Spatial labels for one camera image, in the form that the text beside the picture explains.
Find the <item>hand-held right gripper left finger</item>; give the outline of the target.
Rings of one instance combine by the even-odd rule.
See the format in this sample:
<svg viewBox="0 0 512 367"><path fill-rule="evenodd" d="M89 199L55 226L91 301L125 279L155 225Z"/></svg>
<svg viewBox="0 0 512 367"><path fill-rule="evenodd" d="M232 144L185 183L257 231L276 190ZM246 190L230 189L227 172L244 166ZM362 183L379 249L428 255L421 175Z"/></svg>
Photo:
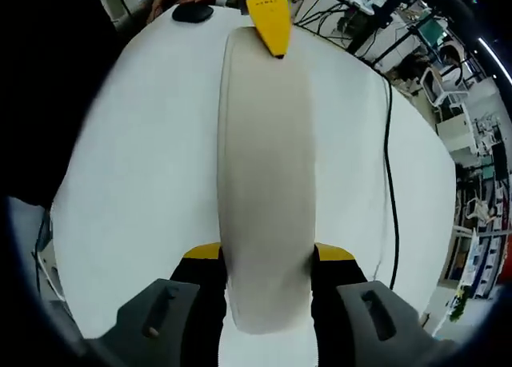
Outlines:
<svg viewBox="0 0 512 367"><path fill-rule="evenodd" d="M168 279L157 279L117 311L114 326L87 342L99 366L216 366L226 315L222 247L184 254Z"/></svg>

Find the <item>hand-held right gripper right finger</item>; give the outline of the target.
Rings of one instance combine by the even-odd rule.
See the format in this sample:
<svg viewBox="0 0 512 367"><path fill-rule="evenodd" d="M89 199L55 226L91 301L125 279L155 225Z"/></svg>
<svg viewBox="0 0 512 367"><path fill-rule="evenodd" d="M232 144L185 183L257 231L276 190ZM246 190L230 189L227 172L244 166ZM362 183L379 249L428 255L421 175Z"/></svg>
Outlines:
<svg viewBox="0 0 512 367"><path fill-rule="evenodd" d="M414 307L367 281L342 248L315 244L311 289L320 366L440 366L457 348L429 335Z"/></svg>

